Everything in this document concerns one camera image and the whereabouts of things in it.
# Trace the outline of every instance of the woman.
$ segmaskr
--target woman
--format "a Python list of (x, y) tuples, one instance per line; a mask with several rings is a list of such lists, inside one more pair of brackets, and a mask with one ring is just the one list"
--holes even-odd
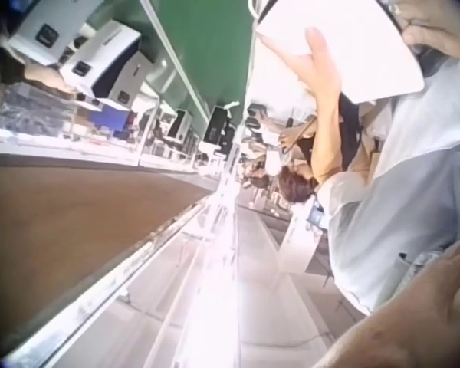
[[(316, 191), (318, 181), (314, 178), (311, 168), (312, 149), (314, 147), (317, 120), (304, 132), (302, 138), (296, 140), (296, 132), (284, 131), (280, 135), (280, 146), (291, 147), (289, 162), (283, 166), (278, 175), (279, 189), (283, 198), (291, 203), (306, 202)], [(353, 124), (344, 123), (340, 117), (341, 154), (344, 170), (358, 172), (366, 182), (370, 174), (370, 157), (375, 150), (375, 143), (366, 135), (358, 133)]]
[[(367, 186), (342, 168), (342, 81), (324, 37), (307, 30), (313, 57), (288, 54), (261, 38), (317, 99), (311, 167), (320, 186), (317, 197), (330, 216), (330, 263), (336, 285), (364, 314), (375, 310), (400, 254), (411, 261), (460, 239), (460, 8), (441, 0), (426, 3), (412, 0), (405, 7), (406, 16), (426, 17), (424, 28), (409, 19), (404, 39), (438, 47), (451, 58), (426, 80), (424, 91), (399, 98)], [(404, 5), (398, 5), (401, 14)]]

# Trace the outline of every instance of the bright light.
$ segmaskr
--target bright light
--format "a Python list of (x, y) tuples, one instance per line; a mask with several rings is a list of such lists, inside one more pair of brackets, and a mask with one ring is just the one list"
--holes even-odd
[(171, 115), (176, 115), (176, 112), (174, 111), (173, 108), (171, 108), (171, 106), (168, 105), (167, 102), (163, 101), (162, 104), (160, 105), (160, 109), (164, 112), (164, 113), (169, 113)]
[(231, 368), (238, 344), (237, 287), (232, 267), (207, 271), (196, 297), (181, 367)]

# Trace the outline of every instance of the floor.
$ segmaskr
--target floor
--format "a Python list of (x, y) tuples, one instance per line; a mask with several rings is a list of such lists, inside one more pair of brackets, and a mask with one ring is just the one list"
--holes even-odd
[(3, 353), (112, 268), (117, 256), (209, 193), (136, 168), (33, 167), (35, 160), (0, 163)]

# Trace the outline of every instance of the electronics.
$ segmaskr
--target electronics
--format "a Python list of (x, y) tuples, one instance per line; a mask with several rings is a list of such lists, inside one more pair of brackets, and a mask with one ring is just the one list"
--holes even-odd
[(262, 112), (264, 115), (268, 114), (268, 108), (260, 103), (251, 103), (247, 107), (247, 113), (250, 117), (255, 117), (258, 112)]
[(82, 106), (88, 110), (92, 111), (102, 111), (104, 104), (95, 98), (85, 96), (84, 94), (78, 94), (75, 103), (78, 106)]
[(183, 143), (191, 127), (192, 116), (185, 110), (177, 110), (177, 116), (172, 122), (166, 138), (177, 143)]
[(222, 107), (216, 106), (213, 109), (212, 117), (209, 120), (208, 127), (206, 128), (203, 142), (218, 145), (220, 138), (222, 137), (222, 131), (225, 128), (227, 122), (227, 111)]
[(324, 35), (342, 75), (343, 92), (353, 103), (424, 88), (419, 63), (377, 2), (277, 1), (262, 19), (257, 33), (272, 38), (292, 54), (309, 54), (305, 39), (309, 27), (318, 28)]
[(103, 0), (40, 0), (8, 44), (43, 65), (56, 63)]
[(140, 37), (109, 21), (60, 69), (65, 83), (115, 109), (129, 110), (153, 66), (139, 51)]
[(225, 135), (220, 139), (220, 153), (228, 156), (232, 149), (233, 139), (235, 137), (235, 128), (228, 126), (225, 129)]

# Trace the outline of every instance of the hand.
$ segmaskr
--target hand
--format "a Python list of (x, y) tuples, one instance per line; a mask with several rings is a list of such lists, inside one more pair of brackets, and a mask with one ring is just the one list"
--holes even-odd
[(349, 329), (316, 366), (361, 368), (372, 361), (376, 366), (460, 366), (460, 243)]
[(39, 81), (51, 88), (56, 88), (67, 94), (72, 94), (75, 89), (65, 84), (59, 71), (36, 63), (25, 65), (24, 77), (30, 81)]
[(301, 132), (301, 126), (283, 130), (283, 132), (281, 132), (281, 134), (278, 137), (280, 148), (282, 148), (283, 151), (285, 152), (290, 150), (291, 147), (294, 145), (294, 143), (297, 141), (298, 136), (300, 135), (300, 132)]
[(393, 0), (391, 10), (409, 46), (425, 44), (460, 59), (460, 4), (457, 0)]
[(298, 56), (282, 50), (270, 38), (259, 35), (263, 45), (273, 51), (305, 83), (317, 99), (317, 104), (337, 104), (342, 80), (324, 36), (316, 28), (308, 28), (305, 37), (311, 54)]

